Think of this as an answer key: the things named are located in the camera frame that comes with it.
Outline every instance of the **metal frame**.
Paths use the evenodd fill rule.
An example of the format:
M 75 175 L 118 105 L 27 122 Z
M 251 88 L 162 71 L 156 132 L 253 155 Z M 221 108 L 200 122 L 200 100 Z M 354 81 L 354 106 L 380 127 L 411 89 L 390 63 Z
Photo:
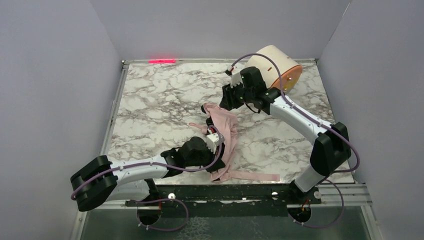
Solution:
M 188 59 L 181 58 L 176 59 L 176 63 L 233 63 L 235 59 L 217 59 L 217 58 L 197 58 L 197 59 Z M 297 62 L 306 62 L 314 61 L 315 59 L 296 59 Z M 111 113 L 109 116 L 109 124 L 107 125 L 103 143 L 100 149 L 100 155 L 106 155 L 109 151 L 110 142 L 112 139 L 112 134 L 115 126 L 115 119 L 118 115 L 119 105 L 121 103 L 122 93 L 125 86 L 125 81 L 127 79 L 128 69 L 130 64 L 146 64 L 148 60 L 123 60 L 122 61 L 122 72 L 119 79 L 118 88 L 115 94 L 115 99 L 112 103 Z M 344 198 L 345 206 L 360 206 L 364 221 L 366 223 L 369 235 L 372 240 L 382 240 L 380 229 L 378 223 L 375 219 L 374 213 L 372 211 L 372 200 L 368 192 L 367 186 L 365 184 L 338 184 L 337 185 Z M 318 186 L 319 192 L 321 193 L 321 204 L 311 204 L 311 208 L 320 208 L 320 207 L 338 207 L 341 205 L 341 199 L 337 190 L 330 184 L 321 184 Z M 298 208 L 300 204 L 288 204 L 287 208 Z M 125 201 L 109 201 L 105 202 L 97 209 L 121 209 L 121 210 L 147 210 L 147 209 L 157 209 L 156 206 L 138 206 L 138 207 L 128 207 L 125 206 Z M 70 236 L 71 240 L 79 240 L 83 233 L 83 228 L 87 218 L 87 212 L 77 212 L 73 230 Z

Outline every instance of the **white connector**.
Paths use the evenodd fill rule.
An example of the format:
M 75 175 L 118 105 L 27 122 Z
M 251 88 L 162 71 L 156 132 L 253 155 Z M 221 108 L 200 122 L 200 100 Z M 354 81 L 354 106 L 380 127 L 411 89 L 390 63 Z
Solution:
M 224 143 L 224 136 L 221 134 L 221 141 L 220 138 L 218 137 L 218 133 L 212 133 L 206 136 L 206 146 L 210 149 L 210 151 L 212 153 L 215 153 L 215 151 L 217 150 L 218 146 L 221 143 Z

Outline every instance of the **cable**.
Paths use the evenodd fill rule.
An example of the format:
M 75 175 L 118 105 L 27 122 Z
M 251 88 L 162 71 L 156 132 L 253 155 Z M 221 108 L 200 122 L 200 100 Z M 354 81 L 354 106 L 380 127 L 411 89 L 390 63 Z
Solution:
M 342 135 L 340 135 L 338 132 L 336 132 L 334 129 L 332 129 L 329 126 L 323 125 L 321 124 L 319 121 L 315 120 L 314 118 L 312 118 L 311 116 L 309 116 L 308 114 L 306 114 L 304 111 L 302 111 L 300 108 L 298 108 L 296 105 L 294 105 L 292 102 L 290 102 L 287 98 L 286 98 L 286 94 L 283 91 L 283 78 L 281 77 L 281 72 L 280 69 L 278 68 L 277 64 L 269 57 L 267 57 L 266 55 L 263 55 L 261 53 L 249 53 L 246 54 L 244 56 L 239 57 L 237 60 L 235 60 L 231 66 L 234 67 L 234 65 L 236 65 L 238 62 L 240 62 L 240 60 L 245 59 L 247 57 L 250 56 L 259 56 L 262 58 L 267 59 L 275 68 L 275 70 L 277 71 L 278 74 L 278 78 L 279 78 L 279 86 L 280 86 L 280 91 L 281 91 L 281 97 L 282 99 L 289 105 L 291 106 L 293 109 L 295 109 L 298 113 L 300 113 L 302 116 L 304 116 L 305 118 L 307 118 L 309 121 L 313 122 L 314 124 L 317 124 L 318 126 L 323 127 L 324 129 L 330 131 L 331 133 L 333 133 L 334 135 L 336 135 L 338 138 L 340 138 L 344 143 L 346 143 L 350 149 L 352 149 L 353 153 L 356 156 L 356 165 L 354 167 L 352 167 L 351 169 L 346 169 L 346 170 L 336 170 L 333 173 L 350 173 L 353 172 L 355 170 L 357 170 L 359 168 L 361 159 L 359 157 L 359 153 L 356 150 L 356 148 L 346 139 L 344 138 Z
M 215 158 L 207 166 L 204 166 L 202 168 L 197 168 L 197 169 L 185 169 L 185 168 L 182 168 L 182 167 L 172 166 L 172 165 L 168 165 L 168 164 L 165 164 L 165 163 L 155 162 L 154 161 L 152 163 L 150 163 L 150 162 L 139 162 L 139 163 L 133 163 L 133 164 L 124 165 L 124 166 L 122 166 L 122 169 L 129 169 L 129 168 L 134 168 L 134 167 L 139 167 L 139 166 L 145 166 L 145 165 L 158 165 L 158 166 L 162 166 L 162 167 L 166 167 L 166 168 L 170 168 L 170 169 L 176 169 L 176 170 L 179 170 L 179 171 L 190 172 L 190 173 L 199 172 L 199 171 L 208 169 L 208 168 L 212 167 L 218 161 L 218 159 L 220 158 L 221 149 L 222 149 L 223 144 L 222 144 L 221 134 L 220 134 L 220 132 L 218 131 L 218 129 L 214 125 L 210 125 L 207 129 L 208 130 L 213 129 L 213 130 L 215 130 L 216 133 L 218 133 L 218 139 L 219 139 L 218 142 L 220 143 L 219 144 L 219 147 L 218 147 L 218 152 L 215 154 Z M 114 167 L 114 168 L 111 168 L 111 169 L 102 171 L 102 172 L 96 174 L 95 176 L 89 178 L 87 181 L 85 181 L 83 184 L 81 184 L 79 187 L 77 187 L 75 189 L 75 191 L 73 191 L 73 193 L 70 195 L 70 199 L 72 199 L 72 200 L 75 201 L 76 200 L 77 193 L 82 188 L 84 188 L 85 186 L 87 186 L 89 183 L 91 183 L 95 179 L 97 179 L 97 178 L 99 178 L 99 177 L 101 177 L 101 176 L 103 176 L 103 175 L 105 175 L 107 173 L 111 173 L 113 171 L 117 171 L 117 170 L 120 170 L 120 169 L 121 168 L 119 166 L 118 167 Z
M 185 209 L 185 221 L 181 225 L 174 227 L 174 228 L 159 228 L 159 227 L 154 227 L 154 226 L 150 226 L 150 225 L 144 225 L 140 221 L 139 213 L 137 213 L 137 221 L 139 223 L 138 226 L 146 227 L 146 230 L 153 229 L 153 230 L 158 230 L 158 231 L 162 231 L 162 232 L 174 232 L 174 231 L 182 229 L 185 225 L 187 225 L 187 223 L 189 222 L 189 209 L 184 204 L 184 202 L 182 202 L 181 200 L 164 198 L 164 199 L 157 199 L 157 200 L 152 200 L 152 201 L 135 201 L 135 202 L 139 203 L 139 204 L 153 204 L 153 203 L 163 202 L 163 201 L 175 201 L 175 202 L 181 204 L 182 207 Z
M 306 227 L 306 228 L 310 228 L 310 229 L 325 229 L 325 228 L 329 228 L 332 227 L 336 224 L 338 224 L 340 222 L 340 219 L 342 219 L 343 213 L 345 212 L 345 200 L 343 199 L 343 195 L 342 195 L 342 191 L 340 191 L 340 188 L 332 181 L 326 179 L 325 181 L 331 183 L 335 189 L 337 190 L 338 194 L 340 195 L 340 200 L 341 200 L 341 212 L 340 215 L 338 215 L 338 217 L 332 222 L 329 223 L 327 225 L 310 225 L 310 224 L 305 224 L 304 222 L 299 222 L 297 220 L 295 220 L 290 214 L 289 216 L 293 219 L 294 223 L 297 223 L 299 225 L 301 225 L 302 227 Z

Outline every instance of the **pink cloth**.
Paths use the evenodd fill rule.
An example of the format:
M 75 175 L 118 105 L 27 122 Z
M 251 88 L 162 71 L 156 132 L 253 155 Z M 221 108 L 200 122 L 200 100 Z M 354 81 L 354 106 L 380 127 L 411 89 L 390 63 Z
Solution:
M 212 181 L 219 179 L 219 182 L 224 182 L 231 178 L 260 181 L 280 180 L 279 174 L 265 174 L 230 170 L 230 166 L 233 163 L 235 152 L 234 149 L 237 143 L 237 126 L 239 125 L 237 116 L 214 103 L 205 103 L 203 108 L 207 114 L 207 117 L 212 118 L 214 126 L 224 136 L 225 139 L 225 150 L 221 158 L 225 163 L 225 167 L 211 173 L 210 178 Z M 201 129 L 203 134 L 207 133 L 208 128 L 206 126 L 200 126 L 193 122 L 190 122 L 189 125 Z

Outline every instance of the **white marble surface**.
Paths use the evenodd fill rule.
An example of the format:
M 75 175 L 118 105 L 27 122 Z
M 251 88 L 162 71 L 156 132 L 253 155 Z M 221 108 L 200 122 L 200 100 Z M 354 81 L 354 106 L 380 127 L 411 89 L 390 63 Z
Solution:
M 297 104 L 334 122 L 323 84 L 314 61 L 300 62 L 303 73 L 288 94 Z M 115 120 L 108 157 L 134 161 L 181 146 L 193 136 L 205 138 L 193 122 L 205 125 L 203 103 L 218 103 L 228 63 L 131 64 Z M 233 170 L 280 174 L 289 183 L 309 165 L 312 145 L 287 123 L 255 114 L 246 107 L 232 110 L 238 117 L 238 143 Z M 349 166 L 343 164 L 340 169 Z M 350 173 L 331 176 L 337 183 L 352 183 Z M 206 171 L 158 179 L 158 184 L 210 184 Z M 224 184 L 260 183 L 231 179 Z

